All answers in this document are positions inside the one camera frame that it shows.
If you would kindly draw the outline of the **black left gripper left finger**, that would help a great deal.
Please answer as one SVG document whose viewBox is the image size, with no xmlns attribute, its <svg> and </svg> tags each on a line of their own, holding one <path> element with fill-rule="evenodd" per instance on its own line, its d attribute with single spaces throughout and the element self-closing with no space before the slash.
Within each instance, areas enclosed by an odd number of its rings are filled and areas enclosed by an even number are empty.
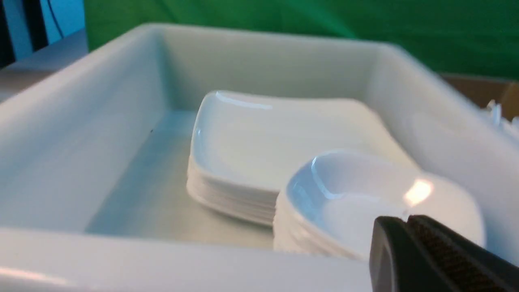
<svg viewBox="0 0 519 292">
<path fill-rule="evenodd" d="M 375 219 L 369 253 L 374 292 L 437 292 L 439 279 L 426 250 L 396 217 Z"/>
</svg>

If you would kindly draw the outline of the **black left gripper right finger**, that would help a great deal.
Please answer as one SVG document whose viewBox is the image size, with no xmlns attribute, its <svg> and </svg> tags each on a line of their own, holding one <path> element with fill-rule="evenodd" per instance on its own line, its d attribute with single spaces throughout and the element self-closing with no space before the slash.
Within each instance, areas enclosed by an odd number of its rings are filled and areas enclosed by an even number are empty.
<svg viewBox="0 0 519 292">
<path fill-rule="evenodd" d="M 434 264 L 461 292 L 517 292 L 518 267 L 425 215 L 407 226 Z"/>
</svg>

